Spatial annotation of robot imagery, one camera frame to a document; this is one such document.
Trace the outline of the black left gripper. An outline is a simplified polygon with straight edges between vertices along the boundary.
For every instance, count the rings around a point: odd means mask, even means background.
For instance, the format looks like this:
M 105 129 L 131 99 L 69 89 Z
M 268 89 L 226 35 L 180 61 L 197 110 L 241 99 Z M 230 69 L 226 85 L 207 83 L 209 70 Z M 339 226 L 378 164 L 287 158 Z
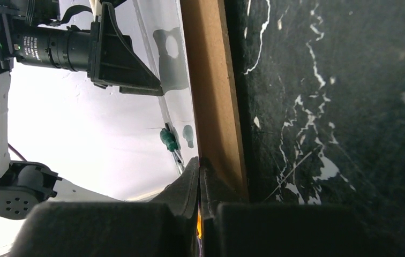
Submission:
M 0 73 L 24 65 L 86 71 L 100 88 L 118 86 L 122 94 L 163 96 L 160 80 L 134 53 L 131 39 L 120 31 L 115 7 L 101 3 L 90 30 L 59 26 L 82 12 L 69 7 L 60 15 L 59 1 L 0 1 Z

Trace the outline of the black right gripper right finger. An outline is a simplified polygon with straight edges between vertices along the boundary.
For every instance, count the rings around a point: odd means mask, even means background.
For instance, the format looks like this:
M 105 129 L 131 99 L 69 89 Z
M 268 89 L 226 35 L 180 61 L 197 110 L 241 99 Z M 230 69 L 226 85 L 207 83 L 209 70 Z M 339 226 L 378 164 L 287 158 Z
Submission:
M 354 214 L 334 205 L 248 203 L 200 160 L 203 256 L 369 256 Z

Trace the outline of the clear acrylic glazing sheet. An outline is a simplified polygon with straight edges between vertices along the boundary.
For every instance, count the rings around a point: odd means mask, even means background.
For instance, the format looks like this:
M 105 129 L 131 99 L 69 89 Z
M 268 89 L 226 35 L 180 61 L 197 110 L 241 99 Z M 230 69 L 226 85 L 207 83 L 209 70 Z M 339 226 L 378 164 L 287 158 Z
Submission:
M 159 97 L 170 153 L 178 174 L 198 156 L 196 125 L 180 1 L 134 1 L 150 70 L 160 80 Z

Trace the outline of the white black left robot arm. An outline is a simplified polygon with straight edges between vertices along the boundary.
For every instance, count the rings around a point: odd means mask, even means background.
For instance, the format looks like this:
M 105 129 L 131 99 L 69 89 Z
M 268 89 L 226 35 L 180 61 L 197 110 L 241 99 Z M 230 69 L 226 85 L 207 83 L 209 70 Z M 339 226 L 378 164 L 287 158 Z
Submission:
M 158 77 L 134 53 L 118 27 L 121 1 L 91 1 L 60 13 L 59 1 L 0 1 L 0 217 L 23 220 L 33 207 L 58 196 L 57 173 L 44 164 L 12 161 L 8 94 L 14 63 L 86 72 L 99 88 L 163 96 Z

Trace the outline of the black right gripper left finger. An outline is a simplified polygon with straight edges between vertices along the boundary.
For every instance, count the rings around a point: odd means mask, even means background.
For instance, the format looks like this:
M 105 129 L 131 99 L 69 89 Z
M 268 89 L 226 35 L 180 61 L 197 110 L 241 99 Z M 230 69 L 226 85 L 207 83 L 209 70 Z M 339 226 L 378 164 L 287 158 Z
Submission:
M 199 159 L 149 202 L 45 202 L 10 256 L 195 256 Z

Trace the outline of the brown fibreboard backing board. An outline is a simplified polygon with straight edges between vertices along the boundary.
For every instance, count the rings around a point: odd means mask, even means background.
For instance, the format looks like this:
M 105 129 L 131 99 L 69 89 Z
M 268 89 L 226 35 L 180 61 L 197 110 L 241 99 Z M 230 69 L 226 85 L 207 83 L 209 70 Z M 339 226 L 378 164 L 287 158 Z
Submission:
M 224 1 L 181 1 L 198 150 L 249 197 Z

